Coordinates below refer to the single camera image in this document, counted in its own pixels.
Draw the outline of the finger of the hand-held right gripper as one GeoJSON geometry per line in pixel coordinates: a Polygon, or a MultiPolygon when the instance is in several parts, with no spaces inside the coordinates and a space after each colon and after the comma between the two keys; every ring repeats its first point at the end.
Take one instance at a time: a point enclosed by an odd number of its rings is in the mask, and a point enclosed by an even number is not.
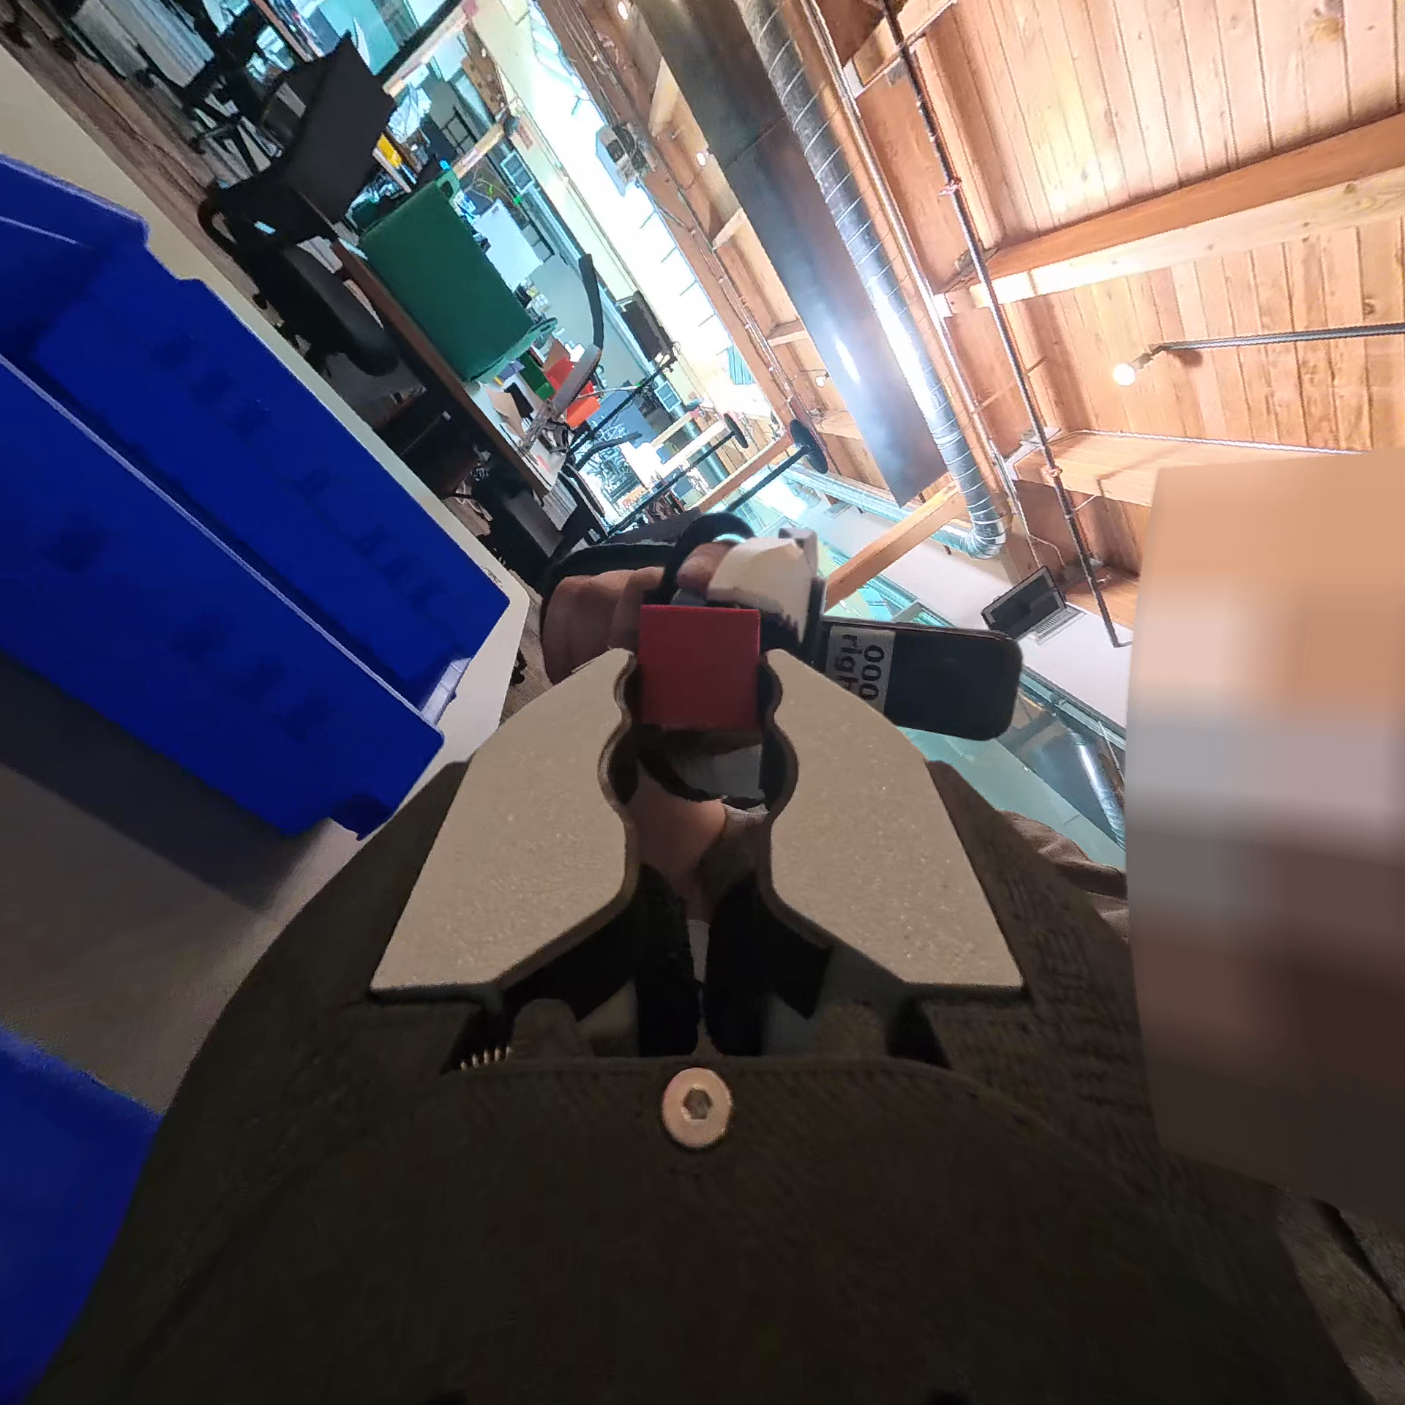
{"type": "Polygon", "coordinates": [[[705,603],[752,608],[788,630],[806,630],[818,567],[818,535],[756,535],[727,550],[708,580],[705,603]]]}
{"type": "Polygon", "coordinates": [[[718,752],[682,741],[651,741],[647,774],[688,804],[764,804],[763,746],[718,752]]]}

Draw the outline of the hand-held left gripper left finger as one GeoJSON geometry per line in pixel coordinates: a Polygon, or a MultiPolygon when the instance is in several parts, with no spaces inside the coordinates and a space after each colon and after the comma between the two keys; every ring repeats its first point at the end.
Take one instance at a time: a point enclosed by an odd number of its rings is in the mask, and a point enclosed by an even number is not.
{"type": "Polygon", "coordinates": [[[634,898],[641,862],[607,774],[634,671],[634,653],[610,649],[478,749],[374,972],[376,997],[505,1001],[634,898]]]}

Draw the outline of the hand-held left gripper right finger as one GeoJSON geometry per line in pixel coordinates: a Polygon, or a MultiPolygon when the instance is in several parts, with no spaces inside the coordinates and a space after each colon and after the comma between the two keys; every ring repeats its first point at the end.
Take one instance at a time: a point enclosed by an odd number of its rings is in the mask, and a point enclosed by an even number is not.
{"type": "Polygon", "coordinates": [[[763,897],[819,948],[818,997],[1021,997],[988,892],[921,750],[799,657],[764,655],[782,795],[763,897]]]}

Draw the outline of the red wooden cube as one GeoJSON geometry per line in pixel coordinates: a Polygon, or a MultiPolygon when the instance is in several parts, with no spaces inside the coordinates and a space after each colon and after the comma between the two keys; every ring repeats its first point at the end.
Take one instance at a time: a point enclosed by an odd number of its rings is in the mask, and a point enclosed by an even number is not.
{"type": "Polygon", "coordinates": [[[663,732],[761,729],[756,608],[641,608],[635,720],[663,732]]]}

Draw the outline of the blue plastic bin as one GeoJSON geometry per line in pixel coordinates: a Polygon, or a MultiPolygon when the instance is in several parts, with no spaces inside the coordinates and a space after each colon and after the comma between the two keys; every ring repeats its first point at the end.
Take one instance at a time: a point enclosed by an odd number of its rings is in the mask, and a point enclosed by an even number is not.
{"type": "Polygon", "coordinates": [[[2,1028],[2,1403],[21,1403],[108,1259],[160,1114],[2,1028]]]}
{"type": "Polygon", "coordinates": [[[2,160],[2,657],[283,833],[374,833],[499,577],[148,225],[2,160]]]}

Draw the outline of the pale desk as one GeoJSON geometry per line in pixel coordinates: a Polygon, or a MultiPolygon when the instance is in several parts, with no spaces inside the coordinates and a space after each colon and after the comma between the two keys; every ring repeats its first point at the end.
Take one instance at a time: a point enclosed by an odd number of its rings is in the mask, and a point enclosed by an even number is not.
{"type": "MultiPolygon", "coordinates": [[[[2,48],[2,154],[143,217],[154,253],[233,307],[501,583],[507,612],[442,715],[436,767],[470,757],[499,727],[530,592],[254,309],[193,207],[154,186],[116,130],[52,95],[34,56],[2,48]]],[[[338,824],[267,829],[2,659],[2,1023],[116,1090],[162,1108],[258,955],[357,851],[338,824]]]]}

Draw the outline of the person's right hand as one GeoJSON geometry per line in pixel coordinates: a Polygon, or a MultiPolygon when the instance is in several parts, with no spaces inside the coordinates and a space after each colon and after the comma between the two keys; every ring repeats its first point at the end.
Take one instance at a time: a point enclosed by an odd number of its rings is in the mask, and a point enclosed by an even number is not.
{"type": "Polygon", "coordinates": [[[550,685],[610,649],[639,649],[644,608],[705,608],[734,540],[696,545],[676,568],[666,545],[603,545],[571,554],[541,605],[541,653],[550,685]]]}

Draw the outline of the black hanging monitor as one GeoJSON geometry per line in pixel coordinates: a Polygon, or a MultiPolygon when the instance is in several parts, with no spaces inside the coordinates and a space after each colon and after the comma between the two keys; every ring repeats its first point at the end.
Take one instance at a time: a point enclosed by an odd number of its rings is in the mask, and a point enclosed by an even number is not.
{"type": "Polygon", "coordinates": [[[991,633],[1021,640],[1062,618],[1069,603],[1049,568],[1037,568],[1019,586],[1012,586],[979,617],[991,633]]]}

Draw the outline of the ceiling spot lamp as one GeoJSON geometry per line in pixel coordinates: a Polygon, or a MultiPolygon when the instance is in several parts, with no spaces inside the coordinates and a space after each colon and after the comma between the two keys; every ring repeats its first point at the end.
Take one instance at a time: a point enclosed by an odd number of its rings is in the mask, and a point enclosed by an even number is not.
{"type": "Polygon", "coordinates": [[[1112,367],[1112,377],[1118,388],[1131,388],[1139,373],[1162,357],[1200,357],[1221,348],[1265,348],[1265,347],[1305,347],[1317,341],[1362,341],[1403,338],[1403,320],[1399,322],[1370,322],[1370,326],[1341,326],[1319,329],[1279,329],[1279,332],[1242,332],[1234,338],[1200,338],[1200,339],[1173,339],[1157,341],[1147,351],[1131,361],[1120,361],[1112,367]]]}

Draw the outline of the green container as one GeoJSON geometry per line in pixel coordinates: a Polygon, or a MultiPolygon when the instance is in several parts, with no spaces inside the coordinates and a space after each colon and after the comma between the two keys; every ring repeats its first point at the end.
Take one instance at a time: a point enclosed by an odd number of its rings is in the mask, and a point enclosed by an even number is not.
{"type": "Polygon", "coordinates": [[[462,379],[494,379],[556,332],[501,279],[457,207],[458,180],[444,170],[362,231],[359,249],[396,304],[462,379]]]}

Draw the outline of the black office chair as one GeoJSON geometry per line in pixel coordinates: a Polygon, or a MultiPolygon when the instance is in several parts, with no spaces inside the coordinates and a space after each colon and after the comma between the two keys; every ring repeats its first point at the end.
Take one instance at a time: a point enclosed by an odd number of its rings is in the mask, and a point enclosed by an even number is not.
{"type": "Polygon", "coordinates": [[[273,162],[230,186],[213,186],[199,207],[200,229],[256,286],[256,307],[278,316],[288,341],[305,341],[305,361],[326,371],[344,357],[371,377],[396,367],[396,348],[374,311],[309,252],[334,244],[351,203],[376,174],[376,149],[395,97],[362,59],[351,39],[280,78],[267,114],[284,125],[273,162]]]}

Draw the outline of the person's grey clothing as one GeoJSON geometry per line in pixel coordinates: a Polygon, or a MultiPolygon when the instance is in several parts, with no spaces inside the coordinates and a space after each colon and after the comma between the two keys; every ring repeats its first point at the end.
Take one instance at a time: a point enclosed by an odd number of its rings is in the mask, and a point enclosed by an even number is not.
{"type": "Polygon", "coordinates": [[[1371,1403],[1403,1403],[1403,1229],[1280,1193],[1279,1234],[1371,1403]]]}

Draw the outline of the spiral metal duct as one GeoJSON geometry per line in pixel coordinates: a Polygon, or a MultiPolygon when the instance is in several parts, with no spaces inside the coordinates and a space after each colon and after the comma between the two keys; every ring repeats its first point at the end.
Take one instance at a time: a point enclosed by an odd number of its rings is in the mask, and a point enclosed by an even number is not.
{"type": "Polygon", "coordinates": [[[995,559],[1008,542],[1008,492],[991,488],[939,376],[939,359],[929,348],[934,304],[922,292],[903,217],[857,139],[855,114],[847,109],[834,77],[812,77],[785,2],[739,2],[739,10],[869,304],[862,326],[881,332],[881,353],[860,353],[848,332],[853,377],[879,393],[881,376],[902,376],[903,393],[881,393],[884,425],[897,428],[905,410],[924,421],[929,444],[903,482],[890,489],[908,505],[929,486],[955,488],[963,502],[958,519],[967,526],[939,529],[939,540],[973,559],[995,559]]]}

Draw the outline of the black ceiling duct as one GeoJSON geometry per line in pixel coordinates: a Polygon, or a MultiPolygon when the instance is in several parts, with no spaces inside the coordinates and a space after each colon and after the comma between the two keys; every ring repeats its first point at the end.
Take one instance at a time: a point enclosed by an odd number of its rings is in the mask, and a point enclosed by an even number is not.
{"type": "Polygon", "coordinates": [[[910,505],[947,465],[740,10],[641,2],[641,11],[886,489],[910,505]]]}

